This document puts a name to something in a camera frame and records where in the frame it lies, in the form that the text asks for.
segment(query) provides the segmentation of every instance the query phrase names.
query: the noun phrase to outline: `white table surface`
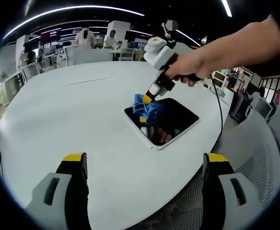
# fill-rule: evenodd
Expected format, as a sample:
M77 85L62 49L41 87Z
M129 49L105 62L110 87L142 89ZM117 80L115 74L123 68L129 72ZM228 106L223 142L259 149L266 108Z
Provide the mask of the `white table surface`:
M216 96L202 82L193 88L177 83L163 98L174 98L201 121L163 150L148 149L127 124L124 109L135 93L147 91L156 72L146 62L101 62L28 81L0 122L4 177L20 205L28 205L33 188L64 156L81 151L88 157L93 230L128 228L170 201L211 151L221 119ZM233 93L226 92L232 101ZM221 106L225 121L229 106Z

